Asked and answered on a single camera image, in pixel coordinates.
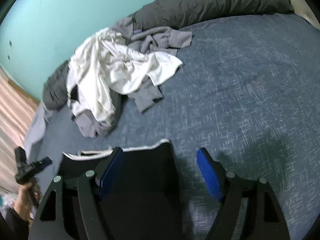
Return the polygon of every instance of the bed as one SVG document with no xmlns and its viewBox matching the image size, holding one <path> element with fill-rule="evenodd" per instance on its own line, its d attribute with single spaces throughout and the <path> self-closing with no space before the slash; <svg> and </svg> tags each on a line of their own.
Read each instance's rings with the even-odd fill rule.
<svg viewBox="0 0 320 240">
<path fill-rule="evenodd" d="M 161 86 L 164 99 L 143 115 L 123 103 L 107 138 L 85 138 L 64 106 L 47 124 L 36 159 L 53 165 L 39 174 L 42 191 L 62 152 L 171 140 L 181 186 L 183 230 L 204 239 L 219 204 L 196 166 L 206 147 L 228 171 L 265 177 L 276 193 L 292 240 L 307 234 L 320 213 L 320 32 L 296 14 L 222 17 L 186 26 L 184 66 Z M 241 217 L 234 239 L 241 233 Z"/>
</svg>

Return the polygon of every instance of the metal bolt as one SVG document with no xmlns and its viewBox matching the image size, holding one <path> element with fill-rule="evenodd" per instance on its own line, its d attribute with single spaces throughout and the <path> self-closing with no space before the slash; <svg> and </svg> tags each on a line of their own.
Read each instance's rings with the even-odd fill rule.
<svg viewBox="0 0 320 240">
<path fill-rule="evenodd" d="M 227 175 L 227 177 L 230 178 L 230 179 L 232 179 L 232 178 L 234 178 L 234 177 L 236 176 L 233 171 L 228 171 L 226 175 Z"/>
<path fill-rule="evenodd" d="M 94 175 L 94 171 L 87 171 L 86 173 L 85 173 L 85 175 L 87 176 L 87 177 L 92 177 L 93 175 Z"/>
<path fill-rule="evenodd" d="M 53 178 L 53 181 L 54 182 L 59 182 L 61 180 L 61 176 L 55 176 L 54 178 Z"/>
<path fill-rule="evenodd" d="M 260 183 L 262 183 L 262 184 L 266 184 L 266 183 L 267 183 L 267 180 L 266 180 L 264 177 L 261 177 L 261 178 L 259 179 L 259 181 L 260 181 Z"/>
</svg>

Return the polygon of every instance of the gray clothing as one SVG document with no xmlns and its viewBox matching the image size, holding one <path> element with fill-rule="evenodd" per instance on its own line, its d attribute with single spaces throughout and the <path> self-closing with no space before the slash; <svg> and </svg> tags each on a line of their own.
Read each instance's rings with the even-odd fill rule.
<svg viewBox="0 0 320 240">
<path fill-rule="evenodd" d="M 143 32 L 134 32 L 133 28 L 134 22 L 131 17 L 117 21 L 112 27 L 126 39 L 126 45 L 129 48 L 143 54 L 163 51 L 176 56 L 177 49 L 191 45 L 192 32 L 177 31 L 167 26 L 155 27 Z"/>
<path fill-rule="evenodd" d="M 122 95 L 110 89 L 110 96 L 112 104 L 116 109 L 115 114 L 112 116 L 113 118 L 111 118 L 111 122 L 98 122 L 90 110 L 84 110 L 77 116 L 72 114 L 71 119 L 78 125 L 83 136 L 91 138 L 95 138 L 98 135 L 108 136 L 116 126 L 121 113 Z"/>
<path fill-rule="evenodd" d="M 188 47 L 192 41 L 192 32 L 181 32 L 167 26 L 155 27 L 143 32 L 134 30 L 131 17 L 117 21 L 112 28 L 121 33 L 129 48 L 143 54 L 163 51 L 176 56 L 177 48 Z M 154 105 L 154 100 L 163 98 L 163 95 L 147 77 L 141 87 L 128 97 L 134 99 L 139 112 L 143 113 Z"/>
<path fill-rule="evenodd" d="M 98 122 L 90 110 L 84 110 L 77 117 L 73 115 L 71 119 L 75 121 L 85 137 L 95 138 L 98 134 L 108 135 L 108 132 L 113 128 L 107 122 Z"/>
<path fill-rule="evenodd" d="M 148 77 L 145 78 L 139 90 L 129 94 L 128 97 L 134 99 L 139 112 L 143 113 L 155 104 L 154 100 L 162 99 L 163 95 Z"/>
</svg>

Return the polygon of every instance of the plastic bag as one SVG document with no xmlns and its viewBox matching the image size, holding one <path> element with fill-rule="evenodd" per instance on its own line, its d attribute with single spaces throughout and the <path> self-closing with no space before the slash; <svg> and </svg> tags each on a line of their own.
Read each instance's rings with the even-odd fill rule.
<svg viewBox="0 0 320 240">
<path fill-rule="evenodd" d="M 3 206 L 3 198 L 1 195 L 0 195 L 0 212 L 1 212 L 2 216 L 5 217 L 5 209 Z"/>
<path fill-rule="evenodd" d="M 5 209 L 7 208 L 12 208 L 14 202 L 16 201 L 18 195 L 17 194 L 4 194 L 2 196 L 2 200 L 3 200 L 3 207 Z"/>
</svg>

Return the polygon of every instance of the hand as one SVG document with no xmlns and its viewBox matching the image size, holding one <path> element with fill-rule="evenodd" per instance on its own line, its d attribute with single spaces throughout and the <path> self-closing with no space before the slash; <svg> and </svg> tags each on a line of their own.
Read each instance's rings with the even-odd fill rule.
<svg viewBox="0 0 320 240">
<path fill-rule="evenodd" d="M 18 190 L 18 198 L 13 204 L 13 209 L 15 212 L 21 217 L 23 220 L 27 221 L 30 218 L 30 211 L 31 211 L 31 200 L 29 197 L 28 190 L 33 187 L 32 182 L 29 182 L 25 185 L 20 185 Z M 35 198 L 40 198 L 40 189 L 39 186 L 36 184 L 35 186 Z"/>
</svg>

